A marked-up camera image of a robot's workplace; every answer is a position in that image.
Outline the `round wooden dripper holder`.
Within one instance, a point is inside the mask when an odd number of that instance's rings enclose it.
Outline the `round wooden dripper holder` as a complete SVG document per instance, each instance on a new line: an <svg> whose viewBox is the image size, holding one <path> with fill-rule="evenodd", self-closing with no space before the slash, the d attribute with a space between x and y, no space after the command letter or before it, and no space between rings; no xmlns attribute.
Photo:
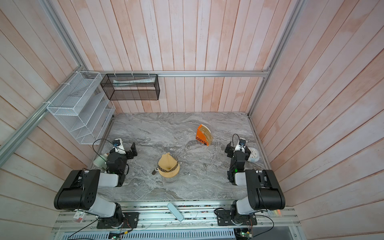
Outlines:
<svg viewBox="0 0 384 240"><path fill-rule="evenodd" d="M163 172L159 169L159 174L164 178L173 178L179 173L179 171L180 171L179 167L177 167L176 169L170 172Z"/></svg>

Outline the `clear glass carafe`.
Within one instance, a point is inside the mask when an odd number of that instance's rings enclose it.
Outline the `clear glass carafe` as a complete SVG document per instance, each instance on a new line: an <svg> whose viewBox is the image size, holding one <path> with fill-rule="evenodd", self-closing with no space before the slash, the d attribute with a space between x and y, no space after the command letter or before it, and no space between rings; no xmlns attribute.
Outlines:
<svg viewBox="0 0 384 240"><path fill-rule="evenodd" d="M152 175L159 174L164 184L173 184L179 180L180 167L176 167L170 172L163 172L159 168L152 171Z"/></svg>

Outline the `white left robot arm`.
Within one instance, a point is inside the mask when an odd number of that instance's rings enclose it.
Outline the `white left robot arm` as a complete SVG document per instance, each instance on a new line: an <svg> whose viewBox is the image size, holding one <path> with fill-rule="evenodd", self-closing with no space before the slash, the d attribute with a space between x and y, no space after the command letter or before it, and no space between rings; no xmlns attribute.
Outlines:
<svg viewBox="0 0 384 240"><path fill-rule="evenodd" d="M122 146L122 140L112 141L114 149L107 156L107 172L95 170L73 170L70 172L54 199L57 210L80 210L97 216L97 229L131 230L138 225L139 213L123 212L118 203L98 196L99 188L121 187L129 172L128 160L138 155L135 143L129 150Z"/></svg>

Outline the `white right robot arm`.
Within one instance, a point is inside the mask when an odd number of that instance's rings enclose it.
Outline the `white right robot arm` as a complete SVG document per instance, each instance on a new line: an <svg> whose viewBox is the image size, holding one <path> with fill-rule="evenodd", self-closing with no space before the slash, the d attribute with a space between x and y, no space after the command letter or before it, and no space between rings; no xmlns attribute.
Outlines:
<svg viewBox="0 0 384 240"><path fill-rule="evenodd" d="M217 208L214 214L219 226L256 225L256 213L282 210L286 200L272 170L246 170L245 163L251 159L252 151L246 140L239 139L234 145L227 144L225 153L231 159L228 180L232 185L247 187L247 196L233 201L231 208Z"/></svg>

